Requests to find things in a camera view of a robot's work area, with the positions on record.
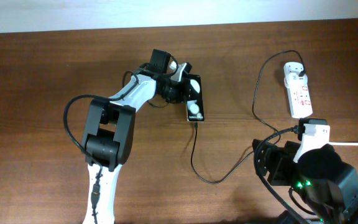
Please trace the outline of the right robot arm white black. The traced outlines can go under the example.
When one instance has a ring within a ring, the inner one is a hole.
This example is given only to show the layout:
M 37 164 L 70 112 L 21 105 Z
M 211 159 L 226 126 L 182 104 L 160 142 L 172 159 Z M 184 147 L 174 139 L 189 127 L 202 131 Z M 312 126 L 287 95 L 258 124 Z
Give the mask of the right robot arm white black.
M 358 173 L 332 145 L 304 153 L 294 162 L 301 145 L 283 147 L 254 139 L 257 169 L 271 186 L 289 186 L 325 223 L 358 223 Z

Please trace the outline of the black smartphone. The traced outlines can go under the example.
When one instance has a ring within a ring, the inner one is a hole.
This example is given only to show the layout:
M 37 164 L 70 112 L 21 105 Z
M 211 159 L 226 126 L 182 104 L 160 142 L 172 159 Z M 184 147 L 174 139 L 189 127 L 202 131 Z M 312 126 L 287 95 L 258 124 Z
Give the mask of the black smartphone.
M 186 114 L 189 122 L 204 122 L 203 92 L 201 77 L 195 74 L 188 75 L 185 85 Z

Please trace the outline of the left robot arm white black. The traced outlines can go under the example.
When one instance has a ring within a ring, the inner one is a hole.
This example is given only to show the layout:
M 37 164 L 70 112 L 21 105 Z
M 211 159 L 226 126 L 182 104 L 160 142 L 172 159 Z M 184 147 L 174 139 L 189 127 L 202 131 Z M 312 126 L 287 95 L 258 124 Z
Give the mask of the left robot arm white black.
M 89 191 L 84 223 L 114 223 L 117 179 L 131 153 L 135 116 L 154 96 L 185 103 L 189 121 L 203 119 L 201 83 L 188 62 L 178 63 L 155 49 L 148 63 L 126 72 L 129 82 L 115 95 L 92 98 L 81 149 L 88 165 Z

